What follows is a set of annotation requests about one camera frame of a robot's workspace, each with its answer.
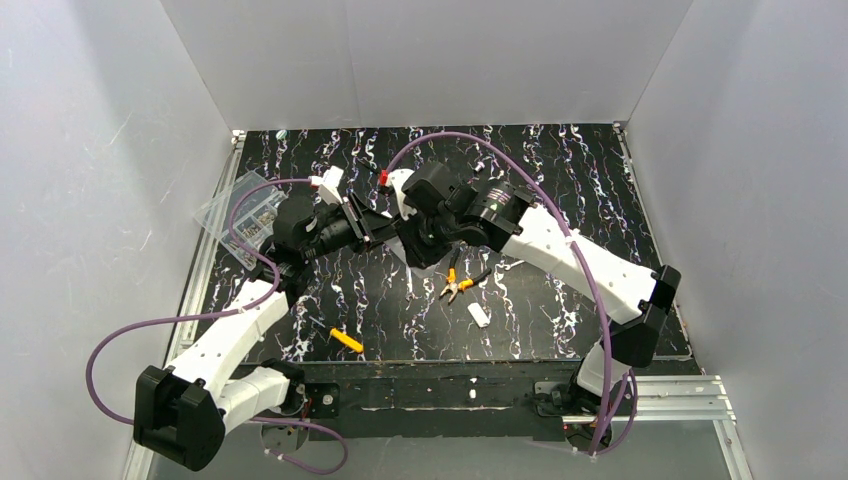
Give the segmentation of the white battery cover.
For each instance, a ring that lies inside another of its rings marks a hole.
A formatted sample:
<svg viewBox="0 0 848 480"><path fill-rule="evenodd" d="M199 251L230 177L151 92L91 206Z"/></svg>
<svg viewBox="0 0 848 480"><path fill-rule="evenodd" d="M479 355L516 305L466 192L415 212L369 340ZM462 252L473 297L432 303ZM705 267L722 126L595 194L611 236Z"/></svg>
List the white battery cover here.
<svg viewBox="0 0 848 480"><path fill-rule="evenodd" d="M474 323L480 328L487 328L490 324L490 317L484 311L483 307L478 303L471 303L467 306L467 310L471 315Z"/></svg>

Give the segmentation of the white remote control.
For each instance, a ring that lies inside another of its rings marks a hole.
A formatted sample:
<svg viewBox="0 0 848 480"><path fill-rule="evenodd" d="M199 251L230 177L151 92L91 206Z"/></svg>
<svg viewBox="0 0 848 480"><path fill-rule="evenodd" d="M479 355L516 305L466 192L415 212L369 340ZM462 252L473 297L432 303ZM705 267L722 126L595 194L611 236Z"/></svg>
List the white remote control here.
<svg viewBox="0 0 848 480"><path fill-rule="evenodd" d="M385 241L385 246L403 263L406 262L406 252L402 241L398 237Z"/></svg>

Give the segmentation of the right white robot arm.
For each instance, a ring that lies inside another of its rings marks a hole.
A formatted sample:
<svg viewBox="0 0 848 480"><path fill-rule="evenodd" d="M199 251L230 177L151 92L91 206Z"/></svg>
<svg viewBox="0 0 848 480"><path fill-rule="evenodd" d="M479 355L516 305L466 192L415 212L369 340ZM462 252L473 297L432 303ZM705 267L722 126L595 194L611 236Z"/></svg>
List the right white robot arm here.
<svg viewBox="0 0 848 480"><path fill-rule="evenodd" d="M428 268L463 242L522 260L595 299L609 337L584 357L571 381L578 392L600 398L628 370L652 362L681 280L676 269L639 266L563 232L527 189L504 180L462 182L430 162L385 173L381 183L397 199L394 227L408 265Z"/></svg>

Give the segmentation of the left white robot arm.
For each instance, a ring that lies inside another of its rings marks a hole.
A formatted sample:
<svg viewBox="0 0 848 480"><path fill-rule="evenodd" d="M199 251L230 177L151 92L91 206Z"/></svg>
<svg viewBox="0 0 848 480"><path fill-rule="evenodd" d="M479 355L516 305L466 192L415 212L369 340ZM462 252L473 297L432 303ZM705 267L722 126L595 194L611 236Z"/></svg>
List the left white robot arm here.
<svg viewBox="0 0 848 480"><path fill-rule="evenodd" d="M271 362L239 380L231 378L264 334L304 293L313 259L345 247L363 252L395 237L393 219L355 195L338 203L290 199L279 204L272 233L230 306L194 344L165 367L147 367L136 382L134 441L199 471L225 436L255 415L281 406L301 371Z"/></svg>

